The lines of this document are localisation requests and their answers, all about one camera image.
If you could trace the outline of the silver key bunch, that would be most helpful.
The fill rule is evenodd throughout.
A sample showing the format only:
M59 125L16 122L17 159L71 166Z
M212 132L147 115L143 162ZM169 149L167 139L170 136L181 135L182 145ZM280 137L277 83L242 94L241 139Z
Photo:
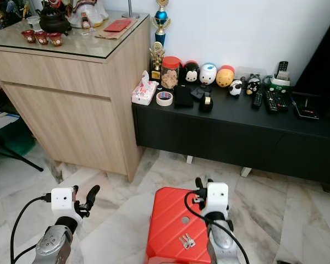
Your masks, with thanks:
M195 239L193 239L188 233L183 234L178 237L178 239L185 250L191 249L196 245Z

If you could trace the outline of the red plastic stool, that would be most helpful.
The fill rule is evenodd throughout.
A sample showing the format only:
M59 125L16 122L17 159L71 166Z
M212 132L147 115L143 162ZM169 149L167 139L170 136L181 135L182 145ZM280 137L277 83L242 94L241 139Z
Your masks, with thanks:
M157 190L152 207L144 264L213 264L208 251L208 231L205 221L190 213L186 206L200 213L192 202L185 203L189 190L162 187ZM185 250L178 237L188 233L196 245Z

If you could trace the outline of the black low TV console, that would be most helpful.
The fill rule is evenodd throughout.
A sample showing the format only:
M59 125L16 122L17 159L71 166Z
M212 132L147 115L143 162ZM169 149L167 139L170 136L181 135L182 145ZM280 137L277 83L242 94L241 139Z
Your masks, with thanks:
M211 97L211 112L133 104L137 144L330 184L330 120L270 114L218 89Z

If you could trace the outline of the black tripod stand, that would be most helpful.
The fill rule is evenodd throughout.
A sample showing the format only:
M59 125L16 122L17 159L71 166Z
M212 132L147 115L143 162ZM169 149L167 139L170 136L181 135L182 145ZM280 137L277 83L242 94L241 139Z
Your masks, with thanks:
M32 160L29 160L26 155L19 155L17 152L14 152L6 146L2 146L2 144L0 144L0 163L6 160L19 161L30 168L37 169L39 172L44 171L44 167L39 166L39 164Z

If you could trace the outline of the green floor item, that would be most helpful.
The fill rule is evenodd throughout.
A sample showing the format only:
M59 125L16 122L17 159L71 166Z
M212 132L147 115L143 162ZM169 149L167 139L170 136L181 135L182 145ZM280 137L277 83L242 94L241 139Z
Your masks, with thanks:
M19 155L26 155L35 147L36 141L24 119L19 119L0 128L0 144Z

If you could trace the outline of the black tape dispenser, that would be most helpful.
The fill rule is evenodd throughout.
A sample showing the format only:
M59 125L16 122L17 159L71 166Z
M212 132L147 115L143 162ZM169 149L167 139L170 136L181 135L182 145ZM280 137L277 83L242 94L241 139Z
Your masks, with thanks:
M210 113L213 109L213 99L210 92L203 93L200 98L199 111L203 113Z

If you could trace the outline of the black wallet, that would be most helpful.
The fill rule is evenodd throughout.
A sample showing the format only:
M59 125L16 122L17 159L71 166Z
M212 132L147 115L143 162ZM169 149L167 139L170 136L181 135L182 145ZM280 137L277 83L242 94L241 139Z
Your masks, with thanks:
M189 86L175 86L173 90L173 105L175 105L176 108L193 108L194 99Z

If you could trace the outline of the light wooden cabinet glass top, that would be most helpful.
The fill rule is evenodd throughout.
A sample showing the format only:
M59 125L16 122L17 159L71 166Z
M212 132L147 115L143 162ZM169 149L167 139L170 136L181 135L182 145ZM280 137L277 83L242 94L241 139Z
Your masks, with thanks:
M115 40L72 29L61 46L27 43L20 22L0 30L0 86L53 161L135 177L131 93L149 65L151 23L140 13Z

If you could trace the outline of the small black box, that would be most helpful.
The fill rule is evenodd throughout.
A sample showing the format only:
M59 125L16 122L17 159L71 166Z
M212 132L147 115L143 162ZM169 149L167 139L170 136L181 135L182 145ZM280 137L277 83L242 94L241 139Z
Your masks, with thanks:
M205 93L207 93L207 90L203 89L202 86L195 86L190 91L190 95L192 96L192 98L198 101L203 98Z

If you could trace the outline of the white tape roll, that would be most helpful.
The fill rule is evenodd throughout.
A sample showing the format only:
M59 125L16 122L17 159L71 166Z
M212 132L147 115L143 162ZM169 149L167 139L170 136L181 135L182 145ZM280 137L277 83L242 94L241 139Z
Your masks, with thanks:
M170 91L160 91L156 95L156 103L159 106L167 107L172 105L174 100L174 95Z

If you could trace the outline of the slim black remote control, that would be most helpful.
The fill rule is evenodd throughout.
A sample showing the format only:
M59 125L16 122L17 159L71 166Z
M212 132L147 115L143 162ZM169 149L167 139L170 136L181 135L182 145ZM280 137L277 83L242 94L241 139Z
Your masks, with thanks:
M256 91L253 95L253 101L251 103L251 108L253 109L259 109L262 106L264 98L264 92L263 91Z

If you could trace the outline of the small white animal figure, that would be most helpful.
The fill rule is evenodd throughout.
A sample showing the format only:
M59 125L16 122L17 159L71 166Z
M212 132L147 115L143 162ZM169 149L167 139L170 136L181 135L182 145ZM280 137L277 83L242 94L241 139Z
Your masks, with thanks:
M234 80L228 86L228 95L238 97L242 93L243 82L241 80Z

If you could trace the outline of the pink tissue box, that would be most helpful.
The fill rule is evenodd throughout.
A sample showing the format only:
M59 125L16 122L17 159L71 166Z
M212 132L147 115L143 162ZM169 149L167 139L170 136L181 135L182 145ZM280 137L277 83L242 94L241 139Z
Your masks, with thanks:
M143 71L140 82L131 93L131 102L149 106L158 85L158 81L150 80L150 73Z

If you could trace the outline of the wide black remote control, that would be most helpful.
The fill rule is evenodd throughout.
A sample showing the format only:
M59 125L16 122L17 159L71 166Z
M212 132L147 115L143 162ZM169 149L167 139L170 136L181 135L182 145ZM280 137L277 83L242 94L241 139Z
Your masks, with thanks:
M268 113L276 114L288 112L287 103L280 93L277 93L276 91L265 91L264 98Z

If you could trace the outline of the yellow bear plush toy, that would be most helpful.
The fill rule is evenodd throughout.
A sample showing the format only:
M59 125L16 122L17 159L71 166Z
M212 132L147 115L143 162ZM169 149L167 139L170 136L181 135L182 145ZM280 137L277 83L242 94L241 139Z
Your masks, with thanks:
M234 81L235 69L230 65L223 65L216 73L216 85L228 88Z

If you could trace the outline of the small black animal figure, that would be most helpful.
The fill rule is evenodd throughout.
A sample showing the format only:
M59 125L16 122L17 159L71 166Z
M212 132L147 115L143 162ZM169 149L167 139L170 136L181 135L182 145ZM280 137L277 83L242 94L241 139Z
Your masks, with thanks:
M250 74L247 78L243 78L243 85L245 85L245 94L250 96L255 94L260 88L260 75Z

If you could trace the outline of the white round plush toy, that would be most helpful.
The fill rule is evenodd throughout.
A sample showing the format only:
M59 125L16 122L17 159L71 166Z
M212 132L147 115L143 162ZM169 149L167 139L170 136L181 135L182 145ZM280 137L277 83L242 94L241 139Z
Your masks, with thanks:
M215 82L217 68L216 65L207 62L200 66L199 81L201 85L210 85Z

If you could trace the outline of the black mouse plush toy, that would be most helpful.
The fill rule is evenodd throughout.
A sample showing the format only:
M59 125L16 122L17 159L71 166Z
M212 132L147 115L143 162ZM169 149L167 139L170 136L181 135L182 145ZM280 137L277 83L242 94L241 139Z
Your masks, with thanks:
M197 61L188 60L181 65L179 77L181 85L195 84L199 80L200 67Z

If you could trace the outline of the clear jar red lid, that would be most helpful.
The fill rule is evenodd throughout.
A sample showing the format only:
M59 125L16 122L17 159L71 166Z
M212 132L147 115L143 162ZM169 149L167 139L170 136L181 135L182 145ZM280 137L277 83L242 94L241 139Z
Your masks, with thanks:
M173 90L179 82L181 60L176 56L165 56L162 59L161 81L165 90Z

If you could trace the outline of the flat black tray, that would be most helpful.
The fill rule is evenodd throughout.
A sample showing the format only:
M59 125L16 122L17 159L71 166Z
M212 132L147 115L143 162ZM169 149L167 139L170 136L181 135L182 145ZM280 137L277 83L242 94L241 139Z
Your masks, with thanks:
M292 93L290 99L297 118L301 120L320 119L320 104L322 103L320 98L317 96L306 96Z

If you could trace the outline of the small gold trophy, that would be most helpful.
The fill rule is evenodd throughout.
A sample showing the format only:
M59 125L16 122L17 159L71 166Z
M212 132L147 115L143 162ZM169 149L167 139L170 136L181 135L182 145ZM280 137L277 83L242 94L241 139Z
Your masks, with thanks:
M165 53L160 42L153 42L150 47L150 80L162 81L162 59Z

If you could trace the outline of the small red tea cup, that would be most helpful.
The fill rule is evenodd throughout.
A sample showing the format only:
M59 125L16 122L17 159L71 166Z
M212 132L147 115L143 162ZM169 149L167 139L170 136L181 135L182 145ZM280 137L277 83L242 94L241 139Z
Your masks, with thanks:
M27 43L35 43L36 38L35 38L35 31L34 30L24 30L21 32L22 37L24 40L26 40Z
M47 45L49 40L47 38L47 33L45 31L37 31L34 32L35 41L39 43L39 45Z
M62 46L63 34L61 32L53 32L48 34L48 38L53 46Z

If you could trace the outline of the black television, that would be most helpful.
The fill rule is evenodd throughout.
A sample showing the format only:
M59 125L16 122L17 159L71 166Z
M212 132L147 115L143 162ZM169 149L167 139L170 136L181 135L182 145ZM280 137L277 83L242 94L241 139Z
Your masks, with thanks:
M303 95L330 97L330 30L296 81L295 91Z

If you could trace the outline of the blue and gold trophy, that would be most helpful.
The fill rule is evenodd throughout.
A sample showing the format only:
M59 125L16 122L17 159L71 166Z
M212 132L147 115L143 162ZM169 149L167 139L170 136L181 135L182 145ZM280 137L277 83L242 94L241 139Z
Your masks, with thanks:
M158 10L152 18L152 24L156 28L155 41L164 46L167 35L165 29L167 29L172 22L168 17L167 11L165 10L169 0L156 0L156 2L158 5Z

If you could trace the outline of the red envelope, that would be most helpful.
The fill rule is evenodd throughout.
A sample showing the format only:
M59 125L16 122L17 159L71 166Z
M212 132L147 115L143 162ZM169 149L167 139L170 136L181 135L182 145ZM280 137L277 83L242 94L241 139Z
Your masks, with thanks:
M122 32L127 29L133 22L134 18L119 18L107 27L104 28L104 32Z

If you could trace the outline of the black iron teapot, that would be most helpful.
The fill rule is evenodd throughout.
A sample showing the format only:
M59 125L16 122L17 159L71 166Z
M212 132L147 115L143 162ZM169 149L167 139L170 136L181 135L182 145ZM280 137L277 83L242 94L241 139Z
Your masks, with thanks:
M60 8L52 7L47 2L42 3L43 8L39 13L39 25L46 33L62 33L69 35L72 30L65 13Z

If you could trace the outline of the clear glass cup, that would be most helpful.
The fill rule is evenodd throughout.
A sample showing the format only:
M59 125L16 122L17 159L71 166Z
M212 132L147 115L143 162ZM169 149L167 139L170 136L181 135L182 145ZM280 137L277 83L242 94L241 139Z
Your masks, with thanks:
M37 30L37 28L40 27L40 17L39 16L29 16L26 18L27 23L31 25L34 30Z

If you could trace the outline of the white porcelain figurine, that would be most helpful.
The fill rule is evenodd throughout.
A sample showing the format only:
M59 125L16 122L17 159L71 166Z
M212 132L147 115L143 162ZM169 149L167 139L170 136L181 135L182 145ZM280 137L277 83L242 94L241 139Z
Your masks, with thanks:
M73 28L97 28L109 18L100 0L70 0L66 5L68 21Z

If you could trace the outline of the silver lamp pole base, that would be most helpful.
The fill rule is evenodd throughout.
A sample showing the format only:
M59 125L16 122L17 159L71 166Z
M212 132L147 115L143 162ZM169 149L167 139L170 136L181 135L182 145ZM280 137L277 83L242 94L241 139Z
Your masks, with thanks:
M140 15L138 13L135 13L133 11L133 4L132 4L132 0L127 0L127 11L125 13L122 14L122 18L134 18L134 19L138 19L140 17Z

